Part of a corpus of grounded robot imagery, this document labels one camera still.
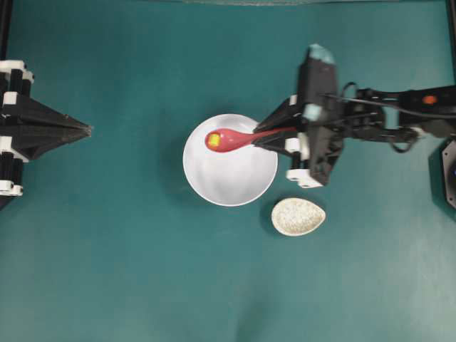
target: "teal surface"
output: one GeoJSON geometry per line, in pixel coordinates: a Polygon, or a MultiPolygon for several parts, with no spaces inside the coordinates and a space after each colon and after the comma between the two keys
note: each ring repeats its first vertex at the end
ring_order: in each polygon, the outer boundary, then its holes
{"type": "Polygon", "coordinates": [[[0,212],[0,341],[456,340],[456,224],[429,169],[439,140],[406,155],[348,141],[330,185],[308,191],[281,159],[243,207],[184,178],[192,129],[264,118],[311,43],[341,85],[454,83],[444,1],[15,1],[9,58],[36,74],[33,97],[95,130],[27,165],[24,198],[0,212]],[[277,234],[270,211],[288,196],[326,223],[277,234]]]}

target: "red spoon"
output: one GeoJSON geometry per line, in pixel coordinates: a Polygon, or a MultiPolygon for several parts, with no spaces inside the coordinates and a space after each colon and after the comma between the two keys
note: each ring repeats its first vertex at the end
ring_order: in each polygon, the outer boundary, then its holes
{"type": "Polygon", "coordinates": [[[237,130],[230,130],[229,128],[219,128],[207,133],[205,144],[207,148],[215,152],[229,152],[237,150],[238,148],[250,145],[252,141],[272,135],[278,132],[295,130],[293,127],[276,128],[275,130],[265,130],[260,133],[241,133],[237,130]]]}

